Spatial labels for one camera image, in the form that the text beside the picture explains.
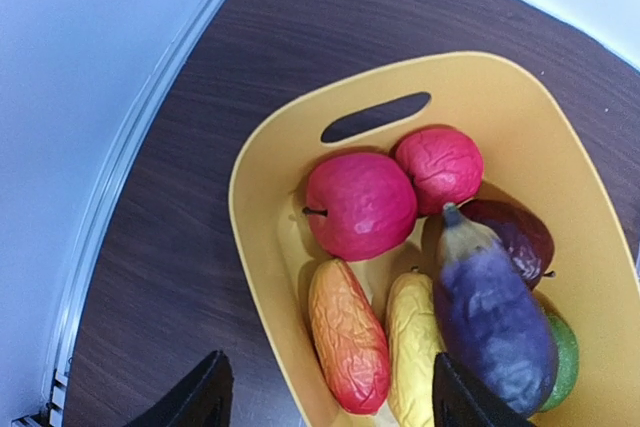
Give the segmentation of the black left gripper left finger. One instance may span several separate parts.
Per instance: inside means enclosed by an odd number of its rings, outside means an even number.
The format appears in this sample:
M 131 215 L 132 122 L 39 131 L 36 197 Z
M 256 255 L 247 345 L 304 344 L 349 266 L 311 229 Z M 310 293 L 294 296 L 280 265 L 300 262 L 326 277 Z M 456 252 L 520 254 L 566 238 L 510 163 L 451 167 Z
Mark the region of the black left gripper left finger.
M 208 354 L 130 427 L 221 426 L 231 421 L 233 373 L 219 350 Z

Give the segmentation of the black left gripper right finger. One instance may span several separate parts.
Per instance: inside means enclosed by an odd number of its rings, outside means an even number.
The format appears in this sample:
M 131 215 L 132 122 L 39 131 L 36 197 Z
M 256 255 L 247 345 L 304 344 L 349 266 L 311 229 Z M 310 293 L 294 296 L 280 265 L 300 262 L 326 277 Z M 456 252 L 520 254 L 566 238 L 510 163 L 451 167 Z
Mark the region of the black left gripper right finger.
M 436 427 L 533 426 L 445 352 L 434 361 L 432 406 Z

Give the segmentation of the purple toy eggplant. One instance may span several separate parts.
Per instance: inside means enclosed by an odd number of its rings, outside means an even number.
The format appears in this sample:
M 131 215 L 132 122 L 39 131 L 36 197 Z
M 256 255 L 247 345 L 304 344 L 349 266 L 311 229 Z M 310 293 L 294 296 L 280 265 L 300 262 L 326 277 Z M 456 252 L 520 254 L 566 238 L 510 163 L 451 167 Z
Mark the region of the purple toy eggplant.
M 442 215 L 433 302 L 447 352 L 529 418 L 557 377 L 558 350 L 547 317 L 490 228 L 453 203 Z

